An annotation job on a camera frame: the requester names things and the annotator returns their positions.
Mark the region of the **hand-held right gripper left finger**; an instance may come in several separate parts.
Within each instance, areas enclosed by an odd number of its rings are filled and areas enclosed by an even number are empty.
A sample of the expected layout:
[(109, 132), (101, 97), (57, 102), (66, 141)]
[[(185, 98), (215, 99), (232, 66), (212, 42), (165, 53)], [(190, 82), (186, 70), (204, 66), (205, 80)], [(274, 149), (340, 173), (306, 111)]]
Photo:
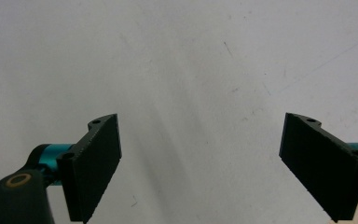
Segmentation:
[(50, 144), (41, 162), (63, 188), (69, 217), (87, 223), (97, 208), (122, 157), (116, 114), (88, 123), (88, 132), (75, 144)]

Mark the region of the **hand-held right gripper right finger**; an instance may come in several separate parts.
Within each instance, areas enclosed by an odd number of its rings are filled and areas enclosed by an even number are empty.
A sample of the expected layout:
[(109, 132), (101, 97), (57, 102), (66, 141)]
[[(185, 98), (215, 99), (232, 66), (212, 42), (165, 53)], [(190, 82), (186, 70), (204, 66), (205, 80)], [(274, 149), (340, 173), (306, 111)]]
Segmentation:
[(279, 156), (333, 221), (354, 219), (358, 143), (343, 142), (317, 119), (287, 113)]

